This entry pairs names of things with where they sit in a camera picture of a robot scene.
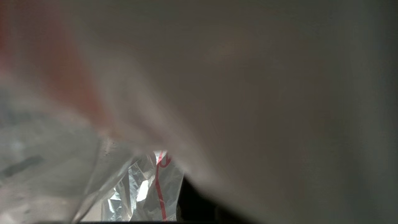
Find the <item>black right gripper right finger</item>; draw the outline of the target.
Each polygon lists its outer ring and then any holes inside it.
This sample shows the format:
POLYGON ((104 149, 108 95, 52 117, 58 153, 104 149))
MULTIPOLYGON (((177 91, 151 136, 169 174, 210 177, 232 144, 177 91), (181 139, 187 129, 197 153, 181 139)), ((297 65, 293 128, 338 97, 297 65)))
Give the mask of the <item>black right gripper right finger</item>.
POLYGON ((216 221, 218 223, 255 223, 255 221, 220 205, 216 205, 216 221))

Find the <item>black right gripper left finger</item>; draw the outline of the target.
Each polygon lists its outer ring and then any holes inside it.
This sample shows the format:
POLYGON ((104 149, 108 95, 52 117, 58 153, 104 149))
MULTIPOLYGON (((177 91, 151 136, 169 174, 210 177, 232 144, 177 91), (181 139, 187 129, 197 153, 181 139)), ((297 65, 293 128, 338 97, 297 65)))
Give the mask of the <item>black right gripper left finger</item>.
POLYGON ((186 177, 182 180, 178 206, 184 221, 218 222, 216 204, 199 193, 186 177))

